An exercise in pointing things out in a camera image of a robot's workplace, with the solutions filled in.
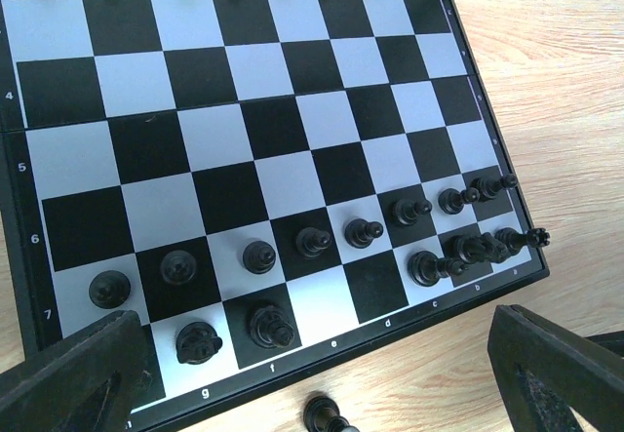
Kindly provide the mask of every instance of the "black pawn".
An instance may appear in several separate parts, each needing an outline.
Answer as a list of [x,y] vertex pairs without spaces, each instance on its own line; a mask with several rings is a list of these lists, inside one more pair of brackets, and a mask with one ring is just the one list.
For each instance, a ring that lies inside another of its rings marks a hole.
[[340,415],[338,405],[327,396],[308,401],[303,411],[303,423],[308,432],[359,432]]
[[195,257],[184,250],[173,250],[160,263],[160,274],[167,284],[181,286],[190,282],[197,273]]
[[255,344],[265,349],[286,348],[293,344],[294,328],[284,310],[267,304],[252,313],[250,336]]
[[194,322],[186,325],[177,335],[175,351],[181,364],[196,366],[211,360],[223,347],[223,340],[208,323]]
[[130,281],[119,271],[99,273],[89,285],[89,298],[99,308],[117,308],[130,296]]
[[505,244],[511,255],[519,254],[523,247],[537,249],[550,245],[550,234],[543,227],[530,229],[526,234],[511,227],[505,227],[496,231],[494,238]]
[[442,278],[461,276],[466,263],[455,258],[438,258],[431,252],[418,252],[408,260],[408,273],[420,286],[431,287]]
[[277,255],[273,247],[261,240],[251,242],[243,251],[243,264],[254,274],[270,271],[275,266],[276,260]]
[[296,248],[306,258],[316,258],[332,244],[332,235],[325,230],[306,227],[295,239]]
[[501,190],[509,190],[518,186],[518,178],[514,174],[507,174],[500,178],[480,177],[472,182],[472,186],[479,190],[479,201],[490,201],[498,196]]
[[418,222],[418,218],[431,213],[429,200],[414,202],[408,199],[397,201],[392,207],[392,216],[399,225],[409,226]]
[[442,211],[448,215],[458,215],[464,209],[464,205],[470,205],[479,201],[479,196],[477,188],[470,187],[464,191],[449,188],[440,194],[438,204]]
[[353,219],[344,229],[344,238],[347,243],[356,249],[365,249],[374,239],[383,235],[383,225],[380,222],[367,222],[363,219]]

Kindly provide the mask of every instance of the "chessboard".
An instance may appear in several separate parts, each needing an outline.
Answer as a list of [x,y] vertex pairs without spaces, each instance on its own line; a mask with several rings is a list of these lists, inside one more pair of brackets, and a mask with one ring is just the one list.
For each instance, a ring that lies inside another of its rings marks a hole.
[[1,0],[0,73],[26,356],[135,311],[131,430],[548,275],[452,0]]

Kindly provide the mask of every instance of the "black square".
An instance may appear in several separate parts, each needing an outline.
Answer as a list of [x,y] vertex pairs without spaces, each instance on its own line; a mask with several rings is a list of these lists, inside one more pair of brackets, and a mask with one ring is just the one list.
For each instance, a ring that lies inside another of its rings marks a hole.
[[[168,253],[176,250],[192,254],[197,270],[187,283],[172,286],[163,280],[160,265]],[[205,237],[138,252],[136,262],[152,323],[221,302],[213,259]]]
[[223,47],[165,52],[177,108],[235,102],[227,54]]
[[190,171],[177,113],[115,118],[108,128],[122,183]]
[[268,0],[213,0],[225,45],[278,42]]
[[312,151],[327,205],[374,195],[371,173],[359,142]]
[[383,212],[383,218],[386,221],[386,230],[393,248],[411,244],[436,235],[436,227],[430,214],[421,216],[416,224],[410,226],[403,226],[394,218],[393,208],[397,201],[408,199],[415,202],[422,202],[427,199],[422,185],[413,185],[380,193],[377,195],[377,199],[379,200],[379,206]]
[[392,88],[388,85],[347,90],[360,139],[390,137],[404,132]]
[[392,251],[347,263],[344,273],[360,323],[408,305]]
[[[294,328],[294,340],[287,348],[265,349],[256,345],[249,335],[249,320],[254,311],[267,304],[277,305],[281,308]],[[301,346],[291,298],[285,284],[225,300],[223,308],[227,318],[227,326],[232,335],[232,344],[239,369],[266,361]]]
[[309,149],[295,98],[269,98],[241,104],[254,159]]
[[56,271],[135,251],[121,187],[43,200]]
[[445,9],[440,0],[403,0],[414,34],[450,32]]
[[321,93],[343,88],[332,42],[329,40],[284,43],[282,51],[295,94]]
[[372,37],[363,0],[319,0],[331,39]]
[[392,84],[429,79],[427,67],[413,35],[377,37],[377,47]]
[[431,83],[447,125],[481,120],[479,107],[466,76],[432,79]]
[[28,127],[50,127],[106,117],[94,59],[18,63]]
[[[463,177],[466,186],[475,186],[474,181],[477,178],[501,178],[502,174],[500,173],[498,166],[492,166],[478,171],[468,172],[463,174]],[[509,190],[509,192],[507,190],[501,190],[493,200],[485,202],[478,201],[477,203],[473,203],[472,209],[475,212],[477,220],[482,221],[514,211],[511,206],[511,201],[509,200],[510,192],[514,193],[514,190]]]
[[151,0],[83,0],[94,54],[162,50]]
[[421,182],[460,173],[446,128],[408,133],[408,141]]
[[[445,232],[444,234],[440,234],[438,239],[440,240],[442,251],[446,257],[456,257],[452,249],[453,238],[460,235],[480,236],[481,229],[479,228],[479,224],[466,225],[464,227]],[[491,264],[487,261],[483,263],[469,264],[467,266],[468,269],[461,276],[451,278],[452,284],[455,287],[474,281],[475,279],[486,276],[492,272]]]
[[147,356],[145,356],[145,367],[141,373],[135,399],[133,401],[133,409],[149,405],[155,401],[165,398],[165,386],[163,385],[163,377],[160,374],[160,365],[158,363],[158,355],[154,345],[154,336],[151,327],[145,325],[141,327],[147,342]]
[[305,258],[296,249],[296,236],[306,227],[330,232],[332,241],[335,242],[327,209],[321,208],[298,215],[281,217],[272,220],[271,226],[287,281],[318,273],[340,264],[340,254],[335,243],[332,243],[328,249],[315,258]]
[[207,234],[268,220],[253,162],[193,173]]

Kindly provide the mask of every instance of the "chess piece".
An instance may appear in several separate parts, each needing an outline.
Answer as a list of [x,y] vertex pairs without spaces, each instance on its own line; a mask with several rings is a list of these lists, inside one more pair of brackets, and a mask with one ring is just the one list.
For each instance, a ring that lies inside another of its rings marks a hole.
[[263,274],[275,266],[277,255],[275,250],[266,242],[256,240],[245,247],[243,264],[253,274]]
[[294,341],[293,325],[277,305],[265,304],[257,308],[249,328],[252,341],[265,349],[286,348]]
[[174,250],[160,263],[160,274],[167,284],[181,286],[190,282],[197,273],[195,257],[184,250]]
[[344,238],[347,243],[356,249],[365,249],[374,239],[383,235],[383,225],[380,222],[366,222],[363,219],[353,219],[344,229]]
[[210,361],[223,347],[223,340],[208,323],[194,322],[186,325],[175,339],[177,361],[197,366]]
[[420,286],[431,287],[442,278],[461,276],[466,263],[456,258],[438,258],[431,252],[418,252],[408,261],[408,274]]
[[296,248],[306,258],[316,258],[332,244],[332,235],[325,231],[306,227],[295,239]]
[[89,298],[99,308],[117,308],[130,296],[130,281],[119,271],[99,273],[89,285]]

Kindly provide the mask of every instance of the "wooden table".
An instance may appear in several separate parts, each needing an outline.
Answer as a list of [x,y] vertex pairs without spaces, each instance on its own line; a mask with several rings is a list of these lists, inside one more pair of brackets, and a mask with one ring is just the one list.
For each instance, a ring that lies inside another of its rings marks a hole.
[[[189,431],[303,430],[313,391],[363,432],[510,430],[486,352],[497,303],[624,330],[624,0],[455,0],[536,225],[542,282]],[[23,355],[0,240],[0,372]]]

